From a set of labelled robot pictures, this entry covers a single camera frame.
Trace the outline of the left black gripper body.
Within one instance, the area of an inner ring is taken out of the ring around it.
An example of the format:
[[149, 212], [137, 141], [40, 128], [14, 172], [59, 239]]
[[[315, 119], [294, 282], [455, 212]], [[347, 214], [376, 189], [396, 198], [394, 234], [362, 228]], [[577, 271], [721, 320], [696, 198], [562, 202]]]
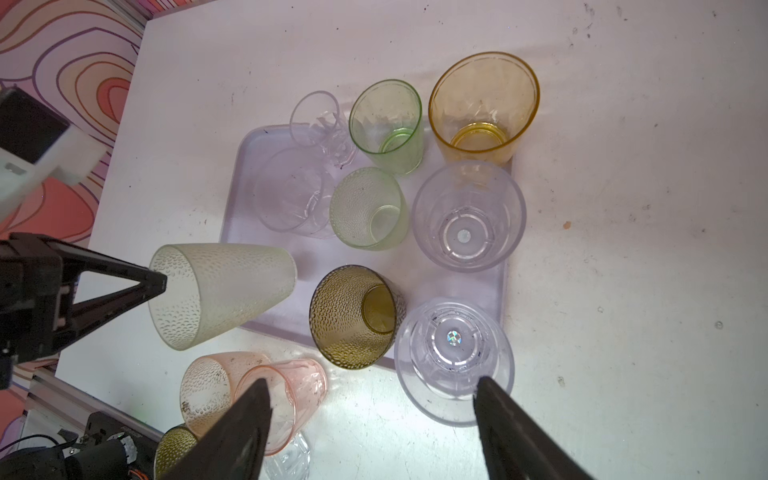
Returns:
[[15, 233], [1, 242], [1, 388], [13, 367], [55, 353], [62, 258], [49, 238]]

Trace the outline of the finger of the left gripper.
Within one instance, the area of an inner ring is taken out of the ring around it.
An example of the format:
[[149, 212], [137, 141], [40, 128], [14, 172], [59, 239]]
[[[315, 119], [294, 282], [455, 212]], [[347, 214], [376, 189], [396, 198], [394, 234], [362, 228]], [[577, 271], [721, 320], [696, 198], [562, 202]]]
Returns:
[[43, 235], [42, 241], [62, 259], [62, 283], [78, 280], [84, 272], [137, 281], [152, 288], [165, 288], [167, 276], [87, 248]]
[[140, 282], [110, 294], [74, 302], [73, 293], [61, 293], [56, 320], [56, 352], [165, 292], [165, 282]]

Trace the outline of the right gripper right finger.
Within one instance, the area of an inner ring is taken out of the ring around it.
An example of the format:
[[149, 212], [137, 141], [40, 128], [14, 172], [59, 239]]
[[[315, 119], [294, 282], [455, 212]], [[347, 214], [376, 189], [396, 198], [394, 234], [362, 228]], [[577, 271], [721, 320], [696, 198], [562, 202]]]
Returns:
[[591, 477], [492, 378], [479, 379], [473, 407], [491, 479]]

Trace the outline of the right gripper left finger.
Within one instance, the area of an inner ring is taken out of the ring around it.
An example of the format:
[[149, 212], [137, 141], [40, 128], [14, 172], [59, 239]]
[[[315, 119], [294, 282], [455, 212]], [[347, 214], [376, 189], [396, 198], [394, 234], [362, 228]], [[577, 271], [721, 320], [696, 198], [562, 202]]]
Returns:
[[272, 408], [259, 379], [170, 471], [167, 479], [257, 479], [265, 457]]

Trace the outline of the amber cup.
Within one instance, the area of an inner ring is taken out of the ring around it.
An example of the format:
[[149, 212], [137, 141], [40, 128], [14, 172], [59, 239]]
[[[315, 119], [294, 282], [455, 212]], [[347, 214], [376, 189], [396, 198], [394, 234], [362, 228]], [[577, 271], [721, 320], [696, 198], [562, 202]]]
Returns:
[[185, 425], [178, 425], [168, 430], [157, 445], [153, 465], [154, 478], [161, 479], [197, 443], [197, 438]]
[[360, 370], [390, 350], [406, 314], [405, 296], [392, 281], [368, 267], [344, 265], [329, 272], [315, 289], [309, 328], [329, 362]]

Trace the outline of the peach cup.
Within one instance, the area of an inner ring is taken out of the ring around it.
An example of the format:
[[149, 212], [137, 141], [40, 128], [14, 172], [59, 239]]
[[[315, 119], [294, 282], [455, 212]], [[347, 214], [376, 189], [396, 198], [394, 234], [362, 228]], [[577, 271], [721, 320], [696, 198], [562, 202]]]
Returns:
[[233, 404], [243, 376], [269, 362], [267, 355], [249, 351], [223, 352], [194, 360], [183, 375], [179, 393], [186, 427], [197, 438], [204, 436]]

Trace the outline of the clear faceted cup back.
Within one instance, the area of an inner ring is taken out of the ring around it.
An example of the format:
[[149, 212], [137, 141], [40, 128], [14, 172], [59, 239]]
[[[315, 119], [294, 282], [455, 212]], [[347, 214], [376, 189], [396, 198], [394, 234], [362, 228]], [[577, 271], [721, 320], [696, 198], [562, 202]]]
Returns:
[[492, 378], [506, 393], [514, 384], [513, 351], [501, 324], [463, 299], [438, 297], [410, 311], [394, 360], [416, 408], [450, 427], [476, 425], [473, 398], [481, 378]]

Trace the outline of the pale green large cup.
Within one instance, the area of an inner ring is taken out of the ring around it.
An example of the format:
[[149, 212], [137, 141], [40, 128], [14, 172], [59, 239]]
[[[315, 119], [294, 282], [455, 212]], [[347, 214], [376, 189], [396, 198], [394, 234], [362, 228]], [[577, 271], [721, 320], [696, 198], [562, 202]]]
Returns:
[[167, 276], [149, 301], [160, 338], [187, 350], [255, 319], [288, 298], [297, 265], [285, 249], [226, 243], [164, 245], [150, 269]]

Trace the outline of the pale green cup front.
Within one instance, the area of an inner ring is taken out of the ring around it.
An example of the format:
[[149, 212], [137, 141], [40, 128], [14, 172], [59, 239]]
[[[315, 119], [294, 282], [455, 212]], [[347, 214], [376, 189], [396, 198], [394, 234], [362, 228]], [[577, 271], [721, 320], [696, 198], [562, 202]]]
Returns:
[[334, 234], [345, 245], [369, 251], [389, 250], [408, 233], [408, 204], [393, 175], [377, 167], [360, 168], [335, 188], [329, 220]]

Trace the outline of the small clear cup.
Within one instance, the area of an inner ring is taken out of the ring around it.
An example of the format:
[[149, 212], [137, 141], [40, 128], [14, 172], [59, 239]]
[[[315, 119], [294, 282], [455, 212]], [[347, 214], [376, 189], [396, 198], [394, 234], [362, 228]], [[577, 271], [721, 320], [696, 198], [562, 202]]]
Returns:
[[291, 113], [289, 130], [299, 147], [338, 169], [344, 169], [356, 156], [346, 116], [328, 91], [305, 95]]

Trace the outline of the bright green cup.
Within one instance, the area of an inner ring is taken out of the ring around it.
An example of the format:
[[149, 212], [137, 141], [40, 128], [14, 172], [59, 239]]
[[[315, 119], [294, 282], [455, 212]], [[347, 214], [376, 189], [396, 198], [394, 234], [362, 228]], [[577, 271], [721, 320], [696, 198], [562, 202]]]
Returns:
[[350, 137], [375, 166], [398, 176], [416, 170], [424, 155], [422, 102], [409, 83], [386, 79], [366, 88], [349, 118]]

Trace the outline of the yellow plastic cup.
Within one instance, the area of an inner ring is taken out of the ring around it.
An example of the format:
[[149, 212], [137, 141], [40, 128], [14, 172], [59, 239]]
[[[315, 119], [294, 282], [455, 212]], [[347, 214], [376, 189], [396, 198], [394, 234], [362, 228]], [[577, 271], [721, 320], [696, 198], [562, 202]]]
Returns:
[[430, 128], [444, 160], [509, 163], [541, 100], [531, 66], [506, 52], [463, 58], [442, 74], [428, 102]]

